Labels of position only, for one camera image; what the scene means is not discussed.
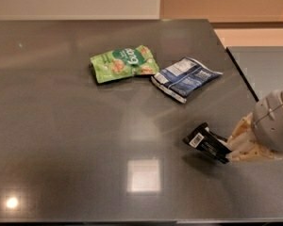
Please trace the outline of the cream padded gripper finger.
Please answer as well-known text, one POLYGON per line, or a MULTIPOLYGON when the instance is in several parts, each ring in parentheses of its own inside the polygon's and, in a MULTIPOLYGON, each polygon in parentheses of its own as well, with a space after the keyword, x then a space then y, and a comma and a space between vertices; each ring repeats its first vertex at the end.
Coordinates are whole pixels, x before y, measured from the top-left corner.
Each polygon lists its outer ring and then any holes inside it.
POLYGON ((251 131, 252 119, 253 114, 250 113, 238 122, 227 141, 228 147, 240 147, 247 141, 247 139, 249 138, 249 132, 251 131))
POLYGON ((283 159, 283 153, 241 136, 231 138, 226 147, 230 150, 226 158, 231 162, 271 162, 283 159))

